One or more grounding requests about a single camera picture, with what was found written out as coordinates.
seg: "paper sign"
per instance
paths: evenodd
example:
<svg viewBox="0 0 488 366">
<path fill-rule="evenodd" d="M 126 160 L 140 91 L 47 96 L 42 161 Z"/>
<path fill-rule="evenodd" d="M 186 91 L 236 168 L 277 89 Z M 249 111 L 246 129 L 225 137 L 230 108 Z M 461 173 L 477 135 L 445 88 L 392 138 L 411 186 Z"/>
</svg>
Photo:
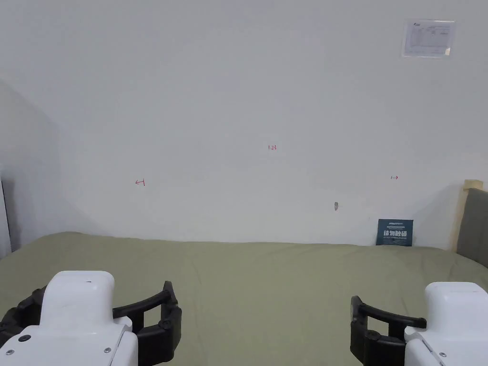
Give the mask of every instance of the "paper sign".
<svg viewBox="0 0 488 366">
<path fill-rule="evenodd" d="M 412 246 L 413 220 L 378 220 L 376 245 Z"/>
<path fill-rule="evenodd" d="M 405 26 L 403 56 L 449 57 L 454 26 L 452 20 L 409 20 Z"/>
</svg>

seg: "wooden headboard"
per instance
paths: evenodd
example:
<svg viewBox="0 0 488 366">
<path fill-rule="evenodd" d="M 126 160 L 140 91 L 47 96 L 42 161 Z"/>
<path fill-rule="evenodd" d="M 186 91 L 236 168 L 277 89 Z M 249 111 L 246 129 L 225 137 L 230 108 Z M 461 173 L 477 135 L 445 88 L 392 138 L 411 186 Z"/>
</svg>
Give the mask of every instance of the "wooden headboard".
<svg viewBox="0 0 488 366">
<path fill-rule="evenodd" d="M 457 253 L 488 268 L 488 192 L 468 190 Z"/>
</svg>

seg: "white wall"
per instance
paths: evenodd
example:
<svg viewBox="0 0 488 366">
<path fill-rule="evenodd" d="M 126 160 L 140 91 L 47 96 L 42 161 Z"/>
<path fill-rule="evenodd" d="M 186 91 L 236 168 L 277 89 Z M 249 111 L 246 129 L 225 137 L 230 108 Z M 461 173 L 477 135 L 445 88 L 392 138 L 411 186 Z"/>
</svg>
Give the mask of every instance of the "white wall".
<svg viewBox="0 0 488 366">
<path fill-rule="evenodd" d="M 14 247 L 65 230 L 367 245 L 378 218 L 412 218 L 416 245 L 447 248 L 462 181 L 488 180 L 487 11 L 4 0 Z M 401 58 L 407 18 L 456 20 L 451 59 Z"/>
</svg>

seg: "mattress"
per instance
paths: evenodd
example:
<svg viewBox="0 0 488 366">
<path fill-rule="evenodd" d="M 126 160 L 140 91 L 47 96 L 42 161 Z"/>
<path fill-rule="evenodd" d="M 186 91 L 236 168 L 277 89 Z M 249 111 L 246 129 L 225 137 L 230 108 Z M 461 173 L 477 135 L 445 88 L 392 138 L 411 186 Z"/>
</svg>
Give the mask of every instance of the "mattress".
<svg viewBox="0 0 488 366">
<path fill-rule="evenodd" d="M 182 338 L 169 365 L 355 365 L 350 298 L 426 316 L 425 286 L 475 282 L 488 269 L 429 247 L 284 243 L 180 243 L 61 233 L 0 262 L 0 314 L 62 270 L 105 270 L 114 306 L 173 282 Z M 155 324 L 158 312 L 146 316 Z M 386 326 L 370 327 L 386 333 Z"/>
</svg>

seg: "screw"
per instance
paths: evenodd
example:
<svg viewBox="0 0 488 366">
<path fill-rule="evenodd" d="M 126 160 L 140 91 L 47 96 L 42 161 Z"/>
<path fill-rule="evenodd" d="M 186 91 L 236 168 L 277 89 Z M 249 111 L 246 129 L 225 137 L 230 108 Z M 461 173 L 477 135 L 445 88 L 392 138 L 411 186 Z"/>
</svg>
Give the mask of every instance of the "screw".
<svg viewBox="0 0 488 366">
<path fill-rule="evenodd" d="M 24 334 L 23 336 L 19 337 L 19 342 L 25 342 L 28 341 L 29 339 L 31 339 L 30 334 Z"/>
<path fill-rule="evenodd" d="M 171 322 L 169 320 L 165 320 L 161 323 L 161 327 L 163 329 L 170 329 L 171 328 Z"/>
<path fill-rule="evenodd" d="M 366 332 L 366 336 L 373 341 L 377 341 L 381 338 L 381 334 L 378 333 L 376 330 L 368 330 Z"/>
</svg>

